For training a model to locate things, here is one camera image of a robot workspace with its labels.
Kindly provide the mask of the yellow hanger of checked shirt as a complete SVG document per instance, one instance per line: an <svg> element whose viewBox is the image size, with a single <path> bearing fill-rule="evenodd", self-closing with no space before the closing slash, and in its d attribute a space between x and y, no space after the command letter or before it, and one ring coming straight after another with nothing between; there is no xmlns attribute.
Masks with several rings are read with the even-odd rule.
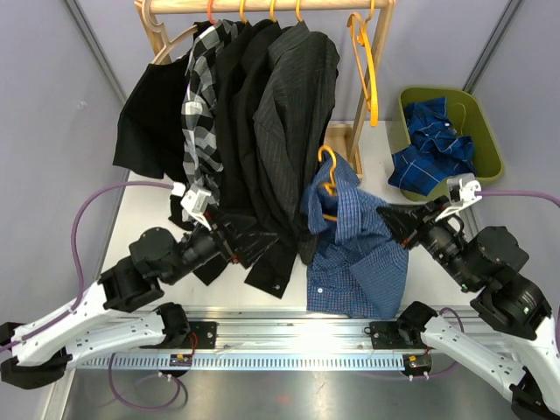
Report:
<svg viewBox="0 0 560 420"><path fill-rule="evenodd" d="M318 161L323 163L325 160L325 154L331 159L331 166L328 170L328 180L322 185L323 189L329 197L335 197L337 195L337 185L335 178L335 171L338 165L337 154L328 145L321 145L318 149Z"/></svg>

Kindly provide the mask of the wooden clothes rack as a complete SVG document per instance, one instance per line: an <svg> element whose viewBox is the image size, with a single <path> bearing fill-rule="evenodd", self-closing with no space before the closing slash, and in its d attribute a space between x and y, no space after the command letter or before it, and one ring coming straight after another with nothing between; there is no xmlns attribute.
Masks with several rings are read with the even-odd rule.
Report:
<svg viewBox="0 0 560 420"><path fill-rule="evenodd" d="M171 51L195 30L190 27L177 37L170 38L158 15L204 13L211 21L215 12L237 12L241 21L252 11L267 11L270 18L277 11L294 11L301 20L301 11L351 10L346 26L353 47L359 75L361 94L353 124L331 124L326 131L325 144L332 147L354 168L359 178L363 167L359 141L365 123L376 126L379 121L379 99L376 68L381 64L396 7L395 1L135 1L155 64L171 62Z"/></svg>

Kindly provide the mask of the dark pinstripe shirt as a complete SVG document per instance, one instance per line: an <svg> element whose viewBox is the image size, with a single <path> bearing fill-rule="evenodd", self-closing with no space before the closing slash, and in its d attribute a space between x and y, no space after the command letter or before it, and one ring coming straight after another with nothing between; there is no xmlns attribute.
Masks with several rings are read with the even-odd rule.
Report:
<svg viewBox="0 0 560 420"><path fill-rule="evenodd" d="M253 115L264 170L306 265L317 239L309 232L300 201L315 176L335 106L339 61L335 44L323 32L311 31L304 22L283 31L268 48L271 74Z"/></svg>

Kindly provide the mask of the dark blue plaid shirt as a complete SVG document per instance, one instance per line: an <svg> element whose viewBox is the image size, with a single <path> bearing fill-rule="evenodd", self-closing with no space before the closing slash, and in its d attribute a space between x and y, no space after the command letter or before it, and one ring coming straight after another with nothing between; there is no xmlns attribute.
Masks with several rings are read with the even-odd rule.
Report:
<svg viewBox="0 0 560 420"><path fill-rule="evenodd" d="M427 196L449 177L476 172L473 139L454 129L446 98L412 102L403 114L410 144L392 155L391 186Z"/></svg>

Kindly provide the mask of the yellow hanger hook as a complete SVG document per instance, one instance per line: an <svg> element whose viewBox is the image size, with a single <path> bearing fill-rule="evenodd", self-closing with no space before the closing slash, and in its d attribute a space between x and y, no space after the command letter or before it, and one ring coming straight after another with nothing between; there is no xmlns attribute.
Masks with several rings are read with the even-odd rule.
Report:
<svg viewBox="0 0 560 420"><path fill-rule="evenodd" d="M239 5L239 15L240 15L240 20L244 23L247 24L249 22L249 20L246 17L246 0L241 0L240 1L240 5Z"/></svg>
<svg viewBox="0 0 560 420"><path fill-rule="evenodd" d="M296 17L297 17L298 22L303 22L304 21L304 19L302 17L302 14L301 14L301 3L302 3L301 0L296 1L295 12L296 12Z"/></svg>
<svg viewBox="0 0 560 420"><path fill-rule="evenodd" d="M276 18L276 0L271 0L270 1L270 5L269 5L269 19L273 22L276 23L277 22L277 18Z"/></svg>

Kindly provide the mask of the light blue checked shirt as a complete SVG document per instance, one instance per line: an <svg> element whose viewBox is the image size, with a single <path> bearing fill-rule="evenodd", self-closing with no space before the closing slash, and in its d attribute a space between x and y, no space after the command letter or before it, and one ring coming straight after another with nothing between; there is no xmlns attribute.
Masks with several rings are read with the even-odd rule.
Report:
<svg viewBox="0 0 560 420"><path fill-rule="evenodd" d="M403 299L409 253L393 240L376 212L386 201L361 189L350 164L337 159L337 195L329 197L322 187L331 166L325 157L301 201L308 228L318 237L307 267L306 309L392 319Z"/></svg>

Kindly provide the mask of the black t-shirt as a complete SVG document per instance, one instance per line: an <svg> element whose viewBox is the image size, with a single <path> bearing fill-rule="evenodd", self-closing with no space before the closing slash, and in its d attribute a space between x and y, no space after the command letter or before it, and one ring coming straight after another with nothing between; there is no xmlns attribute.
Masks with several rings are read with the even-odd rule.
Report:
<svg viewBox="0 0 560 420"><path fill-rule="evenodd" d="M146 67L119 115L113 165L150 179L187 182L181 105L188 64L184 54Z"/></svg>

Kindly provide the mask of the orange hanger hook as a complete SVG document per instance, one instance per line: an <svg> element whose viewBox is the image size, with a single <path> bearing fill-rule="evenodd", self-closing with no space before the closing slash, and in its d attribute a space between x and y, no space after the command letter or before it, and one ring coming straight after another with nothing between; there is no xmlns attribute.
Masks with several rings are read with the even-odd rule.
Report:
<svg viewBox="0 0 560 420"><path fill-rule="evenodd" d="M208 0L206 4L206 17L210 24L215 25L216 19L214 18L214 0Z"/></svg>

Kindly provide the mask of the black long sleeve shirt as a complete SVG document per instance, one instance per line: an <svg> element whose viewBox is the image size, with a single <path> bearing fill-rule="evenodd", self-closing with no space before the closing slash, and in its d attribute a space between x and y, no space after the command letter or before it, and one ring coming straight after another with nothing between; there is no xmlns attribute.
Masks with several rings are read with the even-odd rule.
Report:
<svg viewBox="0 0 560 420"><path fill-rule="evenodd" d="M223 163L220 208L252 215L264 230L278 235L245 280L275 298L284 295L290 281L297 241L258 153L253 116L270 77L268 48L281 34L279 24L269 19L245 24L240 35L218 53L215 63L214 127Z"/></svg>

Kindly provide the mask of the black white plaid shirt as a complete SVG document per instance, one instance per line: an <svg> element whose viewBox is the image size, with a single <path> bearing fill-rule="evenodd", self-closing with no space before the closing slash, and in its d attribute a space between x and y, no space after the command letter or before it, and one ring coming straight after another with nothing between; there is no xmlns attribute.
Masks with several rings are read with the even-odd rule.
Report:
<svg viewBox="0 0 560 420"><path fill-rule="evenodd" d="M185 96L181 105L181 127L185 137L183 168L187 184L220 197L219 180L223 165L217 151L215 109L217 106L217 56L234 41L244 24L218 20L194 37L185 70Z"/></svg>

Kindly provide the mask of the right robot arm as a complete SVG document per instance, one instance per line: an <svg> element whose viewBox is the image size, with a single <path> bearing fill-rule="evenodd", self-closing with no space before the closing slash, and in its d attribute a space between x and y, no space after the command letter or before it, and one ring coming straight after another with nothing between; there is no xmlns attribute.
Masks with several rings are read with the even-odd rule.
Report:
<svg viewBox="0 0 560 420"><path fill-rule="evenodd" d="M419 301L395 322L398 339L452 358L498 391L518 418L557 419L557 323L541 289L521 273L528 254L505 227L486 227L467 240L451 208L440 197L422 205L380 206L377 213L399 245L423 247L462 292L474 295L470 306L519 359L481 345Z"/></svg>

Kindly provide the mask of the wooden curved hanger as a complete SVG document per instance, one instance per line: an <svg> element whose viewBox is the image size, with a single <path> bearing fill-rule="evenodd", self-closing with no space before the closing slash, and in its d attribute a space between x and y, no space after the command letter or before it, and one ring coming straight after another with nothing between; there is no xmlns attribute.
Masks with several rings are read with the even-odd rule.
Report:
<svg viewBox="0 0 560 420"><path fill-rule="evenodd" d="M186 29L185 31L181 32L177 37L174 39L168 39L165 31L161 31L162 33L162 41L163 47L160 49L159 52L156 53L154 59L152 60L152 65L167 65L172 62L171 59L171 52L184 40L188 37L192 36L197 31L197 25L193 25Z"/></svg>

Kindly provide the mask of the yellow hanger of blue shirt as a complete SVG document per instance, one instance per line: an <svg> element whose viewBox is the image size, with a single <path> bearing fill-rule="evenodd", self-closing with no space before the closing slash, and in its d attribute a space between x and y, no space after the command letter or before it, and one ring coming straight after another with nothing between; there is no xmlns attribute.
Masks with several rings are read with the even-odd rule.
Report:
<svg viewBox="0 0 560 420"><path fill-rule="evenodd" d="M368 37L368 23L375 14L375 1L369 2L369 13L363 18L358 12L353 12L346 23L350 31L353 55L356 61L363 98L369 112L369 121L375 127L379 119L378 92L376 86L375 62Z"/></svg>

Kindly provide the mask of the green plastic basket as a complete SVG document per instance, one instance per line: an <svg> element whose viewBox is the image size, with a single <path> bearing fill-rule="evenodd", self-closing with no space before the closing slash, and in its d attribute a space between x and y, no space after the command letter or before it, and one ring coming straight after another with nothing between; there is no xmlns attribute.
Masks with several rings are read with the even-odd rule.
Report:
<svg viewBox="0 0 560 420"><path fill-rule="evenodd" d="M447 99L447 115L454 129L462 131L465 136L470 136L473 140L473 165L476 170L473 175L482 185L497 180L503 173L503 163L493 132L477 100L467 92L456 88L406 87L398 95L395 118L388 133L391 157L410 144L403 114L404 107L412 102L425 102L438 97ZM434 200L446 193L447 179L440 182L427 196L396 188L409 200Z"/></svg>

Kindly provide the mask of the aluminium mounting rail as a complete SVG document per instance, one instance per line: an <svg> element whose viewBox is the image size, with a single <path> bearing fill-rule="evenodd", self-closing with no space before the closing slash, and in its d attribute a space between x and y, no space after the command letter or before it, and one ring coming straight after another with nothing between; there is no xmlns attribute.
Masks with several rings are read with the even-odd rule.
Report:
<svg viewBox="0 0 560 420"><path fill-rule="evenodd" d="M375 349L366 319L302 311L192 308L199 335L193 370L401 371L406 349Z"/></svg>

